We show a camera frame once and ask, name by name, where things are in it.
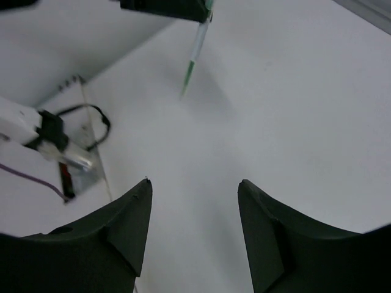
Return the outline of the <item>clear green pen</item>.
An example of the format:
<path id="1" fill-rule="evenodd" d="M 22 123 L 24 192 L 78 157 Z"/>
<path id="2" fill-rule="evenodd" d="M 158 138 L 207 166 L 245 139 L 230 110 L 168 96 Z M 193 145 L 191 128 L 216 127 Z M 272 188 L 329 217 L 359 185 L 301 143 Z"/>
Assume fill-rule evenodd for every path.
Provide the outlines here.
<path id="1" fill-rule="evenodd" d="M 192 72 L 195 68 L 195 64 L 197 59 L 200 56 L 200 52 L 203 46 L 203 43 L 205 41 L 206 33 L 208 30 L 208 27 L 211 23 L 212 17 L 213 17 L 213 6 L 214 1 L 205 1 L 206 4 L 206 10 L 207 10 L 207 18 L 204 23 L 199 23 L 199 26 L 197 28 L 197 33 L 195 35 L 193 49 L 190 55 L 189 65 L 186 71 L 186 75 L 183 81 L 183 86 L 180 93 L 180 99 L 186 96 L 186 92 L 189 86 L 189 82 L 192 76 Z"/>

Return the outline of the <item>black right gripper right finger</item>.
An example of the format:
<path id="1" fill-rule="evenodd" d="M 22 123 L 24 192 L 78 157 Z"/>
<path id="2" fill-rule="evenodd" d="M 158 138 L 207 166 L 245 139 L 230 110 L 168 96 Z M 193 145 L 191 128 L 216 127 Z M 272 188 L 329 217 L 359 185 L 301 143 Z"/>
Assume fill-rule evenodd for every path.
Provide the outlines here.
<path id="1" fill-rule="evenodd" d="M 330 226 L 247 179 L 238 205 L 254 292 L 390 292 L 390 225 Z"/>

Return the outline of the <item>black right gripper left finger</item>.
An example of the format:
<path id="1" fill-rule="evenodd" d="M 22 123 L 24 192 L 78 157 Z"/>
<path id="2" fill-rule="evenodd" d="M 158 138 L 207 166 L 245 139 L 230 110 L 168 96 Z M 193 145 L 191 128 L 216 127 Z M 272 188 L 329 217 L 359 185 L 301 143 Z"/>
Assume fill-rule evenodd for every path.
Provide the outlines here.
<path id="1" fill-rule="evenodd" d="M 151 210 L 152 183 L 143 179 L 48 234 L 2 234 L 1 292 L 133 292 Z"/>

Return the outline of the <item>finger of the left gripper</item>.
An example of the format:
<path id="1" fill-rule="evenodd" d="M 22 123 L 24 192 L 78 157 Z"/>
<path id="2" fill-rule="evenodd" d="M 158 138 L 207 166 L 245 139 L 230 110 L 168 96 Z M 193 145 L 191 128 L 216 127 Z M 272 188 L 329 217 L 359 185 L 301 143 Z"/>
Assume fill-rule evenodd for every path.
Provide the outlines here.
<path id="1" fill-rule="evenodd" d="M 209 15 L 206 1 L 198 0 L 120 0 L 120 8 L 151 15 L 205 22 Z"/>

